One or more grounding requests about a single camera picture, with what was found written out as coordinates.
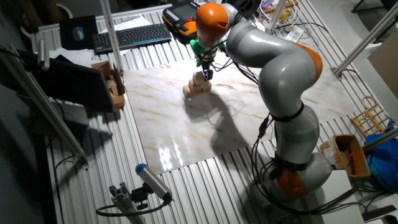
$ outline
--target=wooden block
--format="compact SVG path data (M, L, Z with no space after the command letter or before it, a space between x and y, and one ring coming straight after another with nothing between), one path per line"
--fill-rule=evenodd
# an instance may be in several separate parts
M117 96L117 97L113 98L112 100L113 100L113 104L115 105L116 109L120 109L124 106L123 95Z
M197 92L201 92L201 85L195 85L195 82L193 80L189 80L189 89L191 90L191 92L197 93Z
M205 75L203 72L196 72L193 74L192 80L195 85L201 85L205 82Z
M210 91L211 90L211 82L205 81L204 84L200 85L202 92Z
M110 89L112 89L112 86L116 87L116 83L113 80L107 80L106 81L106 86L110 90Z
M116 86L112 86L111 91L114 96L119 96L119 92L118 92L118 89L116 88Z
M186 98L189 98L195 94L194 92L191 91L191 89L189 89L188 85L183 86L182 92L184 93L184 96Z

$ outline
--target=robotic arm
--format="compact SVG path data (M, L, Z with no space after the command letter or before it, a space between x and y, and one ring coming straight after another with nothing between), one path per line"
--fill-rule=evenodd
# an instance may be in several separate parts
M258 85L276 125L274 170L260 181L278 201L304 198L321 187L332 171L323 155L312 153L319 122L311 107L301 101L302 93L320 77L321 57L300 44L255 28L239 18L229 4L207 3L197 11L198 40L191 42L204 73L212 75L207 64L213 61L215 47L228 31L228 56L241 65L262 69Z

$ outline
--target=blue cloth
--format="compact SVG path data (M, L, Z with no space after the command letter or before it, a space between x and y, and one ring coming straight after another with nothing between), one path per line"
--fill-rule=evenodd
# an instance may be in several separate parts
M369 144L383 134L371 134ZM366 154L371 175L388 191L398 192L398 140L392 139Z

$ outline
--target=metal bracket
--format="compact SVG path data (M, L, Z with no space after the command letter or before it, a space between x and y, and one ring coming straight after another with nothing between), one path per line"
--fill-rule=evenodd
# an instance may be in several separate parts
M331 72L335 73L335 71L337 70L336 67L330 67ZM341 80L343 79L343 72L339 72L337 74L335 74L335 77L337 78L337 80L339 82L341 82Z
M80 163L81 163L81 169L88 170L90 168L86 159L82 159Z

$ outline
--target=cardboard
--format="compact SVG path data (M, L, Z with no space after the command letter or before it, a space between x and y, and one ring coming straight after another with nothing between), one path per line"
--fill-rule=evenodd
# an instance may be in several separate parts
M370 177L362 147L354 135L335 135L321 145L321 151L331 165L344 169L350 179Z
M369 57L368 60L398 98L398 31L395 31Z
M115 105L116 109L122 108L124 106L123 94L125 94L126 90L124 89L123 82L121 80L118 70L116 69L116 66L113 65L113 69L111 69L111 64L106 61L92 64L91 67L96 70L102 71L102 74L107 81L107 86L108 88L110 88L110 94L113 100L113 104Z

